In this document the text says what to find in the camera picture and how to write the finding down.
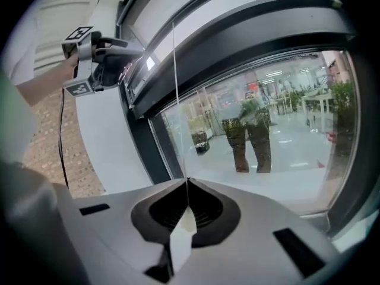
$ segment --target window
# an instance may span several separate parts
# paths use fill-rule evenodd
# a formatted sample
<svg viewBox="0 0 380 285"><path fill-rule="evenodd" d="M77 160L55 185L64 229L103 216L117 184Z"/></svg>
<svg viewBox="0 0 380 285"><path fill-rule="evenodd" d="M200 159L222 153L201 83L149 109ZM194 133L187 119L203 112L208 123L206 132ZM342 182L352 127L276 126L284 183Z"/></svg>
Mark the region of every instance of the window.
<svg viewBox="0 0 380 285"><path fill-rule="evenodd" d="M247 68L162 110L157 117L186 175L265 195L299 214L326 210L354 141L354 83L340 68L346 55L315 52Z"/></svg>

